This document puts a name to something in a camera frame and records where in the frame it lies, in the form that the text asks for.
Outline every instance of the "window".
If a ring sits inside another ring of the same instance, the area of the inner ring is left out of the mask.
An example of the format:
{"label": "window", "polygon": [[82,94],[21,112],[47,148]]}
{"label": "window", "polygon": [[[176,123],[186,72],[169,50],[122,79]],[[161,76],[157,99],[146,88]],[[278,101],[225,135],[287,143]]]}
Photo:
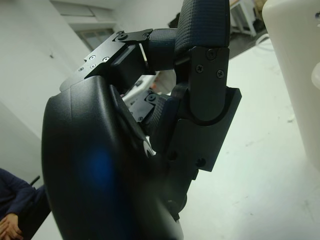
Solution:
{"label": "window", "polygon": [[76,34],[88,47],[88,49],[93,51],[113,33],[114,31],[112,29],[99,29],[89,31],[78,31]]}

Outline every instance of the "robotic hand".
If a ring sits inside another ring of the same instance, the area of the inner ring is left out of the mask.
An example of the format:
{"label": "robotic hand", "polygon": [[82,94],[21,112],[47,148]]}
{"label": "robotic hand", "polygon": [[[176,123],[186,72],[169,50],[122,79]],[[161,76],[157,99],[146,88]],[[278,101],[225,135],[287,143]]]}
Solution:
{"label": "robotic hand", "polygon": [[[226,86],[229,12],[229,0],[184,0],[178,29],[117,32],[49,99],[42,168],[63,239],[183,239],[188,188],[212,171],[241,99]],[[171,96],[126,107],[141,75],[170,69]]]}

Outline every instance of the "ceiling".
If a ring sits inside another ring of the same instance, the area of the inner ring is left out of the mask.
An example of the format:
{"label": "ceiling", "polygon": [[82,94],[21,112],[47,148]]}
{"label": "ceiling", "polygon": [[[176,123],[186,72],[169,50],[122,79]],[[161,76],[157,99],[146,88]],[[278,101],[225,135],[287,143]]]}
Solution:
{"label": "ceiling", "polygon": [[53,0],[53,1],[94,6],[94,7],[104,8],[104,9],[115,9],[125,0]]}

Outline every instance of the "sleeve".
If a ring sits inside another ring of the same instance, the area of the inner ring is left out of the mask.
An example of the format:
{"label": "sleeve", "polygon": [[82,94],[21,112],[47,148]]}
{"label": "sleeve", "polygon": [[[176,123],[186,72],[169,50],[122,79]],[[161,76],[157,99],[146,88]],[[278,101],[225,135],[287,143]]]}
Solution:
{"label": "sleeve", "polygon": [[15,199],[12,201],[7,214],[19,215],[35,195],[36,190],[26,181],[14,176],[10,172],[0,168],[0,178],[15,193]]}

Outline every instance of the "white table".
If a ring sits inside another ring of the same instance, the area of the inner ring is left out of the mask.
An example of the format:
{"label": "white table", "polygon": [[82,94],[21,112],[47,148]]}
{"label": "white table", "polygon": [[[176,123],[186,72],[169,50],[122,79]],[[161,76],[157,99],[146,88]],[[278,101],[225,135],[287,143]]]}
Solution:
{"label": "white table", "polygon": [[[320,173],[306,159],[270,40],[230,61],[228,85],[243,97],[213,171],[190,186],[184,239],[318,240]],[[33,239],[61,239],[52,215]]]}

